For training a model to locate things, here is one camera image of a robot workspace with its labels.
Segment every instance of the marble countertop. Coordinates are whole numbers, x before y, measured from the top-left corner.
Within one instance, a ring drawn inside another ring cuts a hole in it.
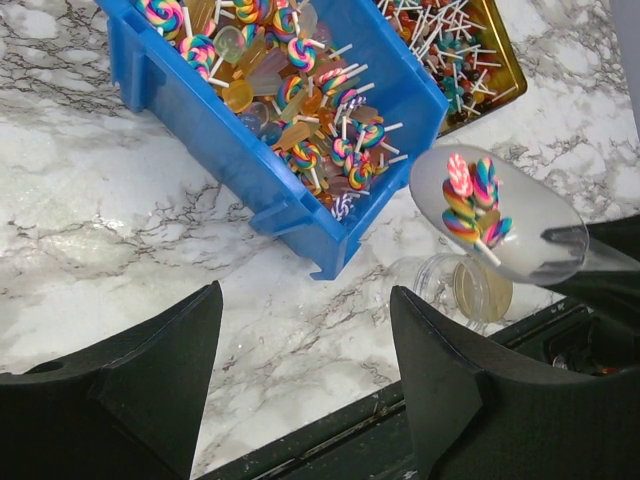
[[[639,145],[608,2],[498,6],[529,91],[442,142],[513,161],[587,220],[637,212]],[[93,2],[0,5],[0,144],[0,371],[86,347],[221,280],[194,477],[399,379],[387,268],[451,249],[408,190],[336,281],[312,281],[314,266],[256,235],[251,212],[152,115],[123,107]],[[518,287],[484,333],[553,300]]]

